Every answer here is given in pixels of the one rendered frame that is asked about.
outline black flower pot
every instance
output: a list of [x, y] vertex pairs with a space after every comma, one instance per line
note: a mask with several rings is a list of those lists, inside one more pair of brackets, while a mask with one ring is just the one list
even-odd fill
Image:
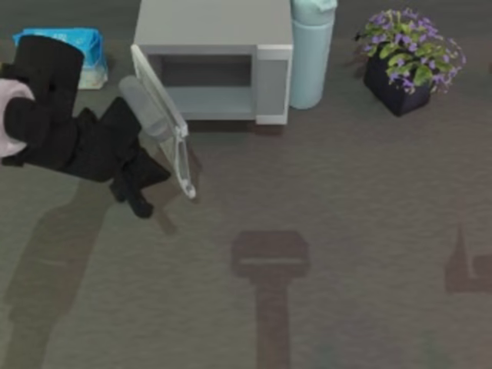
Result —
[[372, 93], [397, 117], [410, 111], [421, 108], [431, 99], [431, 86], [418, 86], [413, 94], [408, 94], [401, 86], [401, 81], [390, 85], [390, 78], [386, 73], [388, 58], [381, 59], [379, 52], [367, 61], [364, 84]]

